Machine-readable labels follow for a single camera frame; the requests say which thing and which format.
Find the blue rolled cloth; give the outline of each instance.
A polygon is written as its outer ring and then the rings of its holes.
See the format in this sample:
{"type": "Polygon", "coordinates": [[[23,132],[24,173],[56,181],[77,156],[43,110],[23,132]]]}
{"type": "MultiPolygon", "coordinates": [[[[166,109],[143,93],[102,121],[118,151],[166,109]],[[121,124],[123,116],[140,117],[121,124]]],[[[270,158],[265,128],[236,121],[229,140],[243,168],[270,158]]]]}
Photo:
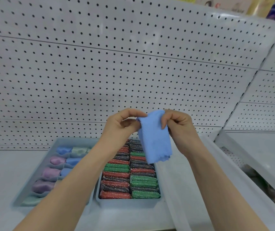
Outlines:
{"type": "Polygon", "coordinates": [[[57,147],[56,152],[60,155],[64,155],[68,152],[71,152],[72,147],[57,147]]]}
{"type": "Polygon", "coordinates": [[[161,117],[164,113],[164,110],[157,110],[147,117],[137,118],[142,126],[138,135],[149,164],[166,161],[173,153],[168,128],[166,126],[161,129],[161,117]]]}
{"type": "Polygon", "coordinates": [[[79,163],[81,159],[82,158],[68,158],[68,159],[66,159],[66,163],[70,164],[71,166],[76,166],[77,163],[79,163]]]}
{"type": "Polygon", "coordinates": [[[72,168],[63,168],[61,171],[60,171],[60,175],[61,176],[67,176],[70,172],[71,172],[72,168]]]}

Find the person's left hand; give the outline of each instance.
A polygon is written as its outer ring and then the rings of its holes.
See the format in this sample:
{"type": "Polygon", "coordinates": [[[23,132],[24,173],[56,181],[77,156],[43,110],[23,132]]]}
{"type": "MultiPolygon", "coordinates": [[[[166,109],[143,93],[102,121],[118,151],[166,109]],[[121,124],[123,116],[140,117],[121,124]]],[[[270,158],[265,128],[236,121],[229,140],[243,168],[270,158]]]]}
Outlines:
{"type": "Polygon", "coordinates": [[[98,143],[108,148],[114,154],[114,157],[117,151],[126,143],[129,136],[141,128],[138,120],[128,117],[146,116],[146,113],[130,108],[109,116],[98,143]]]}

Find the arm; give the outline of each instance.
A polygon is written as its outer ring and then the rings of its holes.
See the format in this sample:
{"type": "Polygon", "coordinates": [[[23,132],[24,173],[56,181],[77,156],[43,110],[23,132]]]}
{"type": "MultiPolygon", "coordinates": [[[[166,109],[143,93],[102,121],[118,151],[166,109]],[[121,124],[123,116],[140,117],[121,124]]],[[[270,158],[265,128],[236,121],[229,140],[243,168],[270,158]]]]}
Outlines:
{"type": "Polygon", "coordinates": [[[161,123],[188,159],[215,230],[269,231],[203,145],[191,117],[166,110],[161,123]]]}
{"type": "Polygon", "coordinates": [[[115,156],[128,137],[140,128],[139,121],[126,119],[132,116],[145,117],[147,114],[125,109],[110,116],[100,140],[92,150],[14,231],[73,231],[105,164],[115,156]]]}

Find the forearm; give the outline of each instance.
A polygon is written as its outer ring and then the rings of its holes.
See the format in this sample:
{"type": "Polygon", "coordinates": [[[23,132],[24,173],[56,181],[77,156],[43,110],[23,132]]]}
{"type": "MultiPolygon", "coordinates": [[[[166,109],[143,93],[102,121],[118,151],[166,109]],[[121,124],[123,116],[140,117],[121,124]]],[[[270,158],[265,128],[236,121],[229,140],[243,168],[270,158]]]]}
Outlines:
{"type": "Polygon", "coordinates": [[[188,159],[215,230],[268,231],[201,140],[190,143],[188,159]]]}
{"type": "Polygon", "coordinates": [[[74,230],[100,172],[111,158],[108,151],[103,144],[96,144],[14,231],[74,230]]]}

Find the green rolled cloth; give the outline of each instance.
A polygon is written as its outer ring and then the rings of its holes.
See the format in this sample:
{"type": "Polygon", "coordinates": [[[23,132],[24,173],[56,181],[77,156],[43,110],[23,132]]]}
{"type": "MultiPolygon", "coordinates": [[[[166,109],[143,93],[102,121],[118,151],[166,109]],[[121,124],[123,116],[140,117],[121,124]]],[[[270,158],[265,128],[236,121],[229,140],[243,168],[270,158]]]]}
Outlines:
{"type": "Polygon", "coordinates": [[[37,196],[28,196],[26,197],[26,199],[24,199],[23,203],[21,204],[21,206],[23,207],[34,207],[36,206],[38,203],[40,203],[40,201],[43,198],[38,198],[37,196]]]}
{"type": "Polygon", "coordinates": [[[111,163],[107,163],[105,166],[106,167],[111,167],[111,168],[127,168],[127,169],[129,169],[129,165],[127,165],[127,164],[111,164],[111,163]]]}
{"type": "Polygon", "coordinates": [[[130,181],[130,185],[138,187],[158,187],[158,183],[154,181],[130,181]]]}
{"type": "Polygon", "coordinates": [[[130,155],[133,155],[133,156],[143,156],[143,157],[145,157],[145,153],[143,153],[143,152],[135,152],[135,151],[132,151],[132,152],[130,152],[130,155]]]}
{"type": "Polygon", "coordinates": [[[133,199],[158,199],[160,198],[160,194],[158,192],[151,191],[139,191],[135,190],[131,193],[131,198],[133,199]]]}
{"type": "Polygon", "coordinates": [[[73,147],[71,150],[71,154],[76,156],[84,156],[90,151],[89,147],[73,147]]]}
{"type": "Polygon", "coordinates": [[[109,171],[109,172],[129,172],[129,169],[128,168],[104,167],[103,171],[109,171]]]}
{"type": "Polygon", "coordinates": [[[130,181],[153,181],[153,182],[157,182],[158,179],[155,178],[155,177],[134,176],[134,175],[131,175],[131,176],[130,176],[130,181]]]}

